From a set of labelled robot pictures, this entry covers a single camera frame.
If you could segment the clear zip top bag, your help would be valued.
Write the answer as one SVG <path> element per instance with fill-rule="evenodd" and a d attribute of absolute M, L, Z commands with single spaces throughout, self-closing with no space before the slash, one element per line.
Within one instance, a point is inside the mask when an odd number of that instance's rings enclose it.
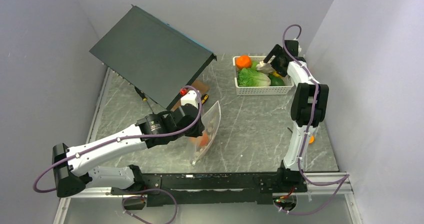
<path fill-rule="evenodd" d="M 216 101 L 213 106 L 205 112 L 201 117 L 204 125 L 204 131 L 208 133 L 209 143 L 207 146 L 199 148 L 191 143 L 190 138 L 187 143 L 187 154 L 189 154 L 189 163 L 195 166 L 202 159 L 213 144 L 221 122 L 221 106 L 220 102 Z"/>

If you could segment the pink yellow peach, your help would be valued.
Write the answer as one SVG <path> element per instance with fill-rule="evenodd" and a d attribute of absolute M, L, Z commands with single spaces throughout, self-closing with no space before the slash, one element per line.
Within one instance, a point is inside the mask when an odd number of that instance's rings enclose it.
<path fill-rule="evenodd" d="M 201 136 L 190 137 L 189 140 L 195 146 L 197 146 L 199 148 L 202 148 L 202 147 L 208 145 L 208 143 L 209 143 L 209 135 L 208 135 L 208 133 L 206 131 L 203 131 Z"/>

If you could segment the orange tangerine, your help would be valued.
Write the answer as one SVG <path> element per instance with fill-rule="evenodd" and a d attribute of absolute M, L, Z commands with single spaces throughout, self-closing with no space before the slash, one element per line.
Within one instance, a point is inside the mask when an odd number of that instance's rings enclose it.
<path fill-rule="evenodd" d="M 235 65 L 239 70 L 251 68 L 252 60 L 248 55 L 242 55 L 235 59 Z"/>

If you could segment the yellow lemon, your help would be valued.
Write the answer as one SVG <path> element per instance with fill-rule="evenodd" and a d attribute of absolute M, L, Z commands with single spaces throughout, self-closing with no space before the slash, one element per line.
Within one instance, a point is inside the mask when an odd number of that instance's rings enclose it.
<path fill-rule="evenodd" d="M 275 71 L 272 73 L 272 75 L 273 75 L 273 76 L 275 76 L 275 77 L 281 77 L 281 75 L 279 75 L 279 74 L 278 74 L 277 72 L 275 72 Z"/>

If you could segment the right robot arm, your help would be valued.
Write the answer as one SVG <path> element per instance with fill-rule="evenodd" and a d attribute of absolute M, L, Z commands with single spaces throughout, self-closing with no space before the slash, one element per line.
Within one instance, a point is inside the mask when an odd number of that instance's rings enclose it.
<path fill-rule="evenodd" d="M 297 40 L 284 40 L 283 46 L 276 44 L 263 60 L 278 75 L 289 76 L 296 86 L 290 110 L 292 136 L 282 161 L 282 174 L 275 179 L 276 187 L 282 192 L 289 191 L 295 183 L 305 181 L 303 161 L 316 127 L 325 118 L 329 95 L 329 87 L 320 84 L 308 69 L 306 61 L 298 57 L 298 47 Z"/>

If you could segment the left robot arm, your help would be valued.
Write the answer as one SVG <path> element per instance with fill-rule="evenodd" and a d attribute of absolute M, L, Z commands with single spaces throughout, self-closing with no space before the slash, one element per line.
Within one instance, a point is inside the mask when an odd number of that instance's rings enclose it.
<path fill-rule="evenodd" d="M 148 114 L 120 132 L 75 147 L 57 144 L 52 149 L 56 195 L 76 195 L 88 188 L 112 187 L 137 194 L 145 189 L 140 168 L 128 165 L 108 168 L 103 163 L 118 156 L 167 145 L 182 136 L 198 137 L 204 130 L 196 106 L 186 104 L 175 111 Z"/>

